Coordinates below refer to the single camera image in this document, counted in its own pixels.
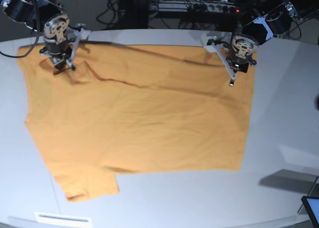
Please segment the yellow T-shirt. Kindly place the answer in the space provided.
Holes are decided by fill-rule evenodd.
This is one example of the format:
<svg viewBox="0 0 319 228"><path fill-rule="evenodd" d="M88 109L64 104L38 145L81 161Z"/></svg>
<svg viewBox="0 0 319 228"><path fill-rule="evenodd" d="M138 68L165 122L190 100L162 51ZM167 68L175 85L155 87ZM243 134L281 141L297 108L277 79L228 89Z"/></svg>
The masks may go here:
<svg viewBox="0 0 319 228"><path fill-rule="evenodd" d="M233 87L202 47L81 44L75 71L18 59L25 125L68 201L119 192L117 174L241 168L255 70Z"/></svg>

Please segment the tablet screen on stand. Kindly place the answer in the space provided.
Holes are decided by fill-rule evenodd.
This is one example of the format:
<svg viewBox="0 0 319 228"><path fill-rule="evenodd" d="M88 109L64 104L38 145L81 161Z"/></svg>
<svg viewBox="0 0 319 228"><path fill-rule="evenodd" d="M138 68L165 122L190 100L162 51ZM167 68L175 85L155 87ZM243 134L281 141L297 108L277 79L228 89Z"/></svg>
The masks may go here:
<svg viewBox="0 0 319 228"><path fill-rule="evenodd" d="M308 215L315 228L319 228L319 178L316 177L306 196L301 198L302 205L298 210L299 215Z"/></svg>

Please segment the white label on table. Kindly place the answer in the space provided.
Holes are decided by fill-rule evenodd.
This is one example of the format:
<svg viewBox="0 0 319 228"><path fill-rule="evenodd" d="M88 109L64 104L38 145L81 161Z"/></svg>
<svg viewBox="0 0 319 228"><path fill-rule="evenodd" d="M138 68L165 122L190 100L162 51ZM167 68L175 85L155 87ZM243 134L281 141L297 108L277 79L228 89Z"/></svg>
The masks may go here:
<svg viewBox="0 0 319 228"><path fill-rule="evenodd" d="M42 217L42 218L61 219L61 220L70 220L70 221L79 221L79 222L88 222L88 223L92 222L91 218L79 217L79 216L58 215L58 214L41 213L41 212L34 212L34 215L36 217L36 220Z"/></svg>

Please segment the white power strip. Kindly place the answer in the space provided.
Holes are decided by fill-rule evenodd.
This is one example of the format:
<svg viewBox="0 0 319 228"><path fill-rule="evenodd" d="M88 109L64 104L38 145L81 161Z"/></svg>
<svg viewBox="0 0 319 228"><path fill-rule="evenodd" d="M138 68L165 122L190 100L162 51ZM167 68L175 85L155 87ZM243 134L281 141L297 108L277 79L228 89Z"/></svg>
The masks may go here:
<svg viewBox="0 0 319 228"><path fill-rule="evenodd" d="M213 13L238 13L239 9L229 4L215 3L194 3L191 8L195 11L205 11Z"/></svg>

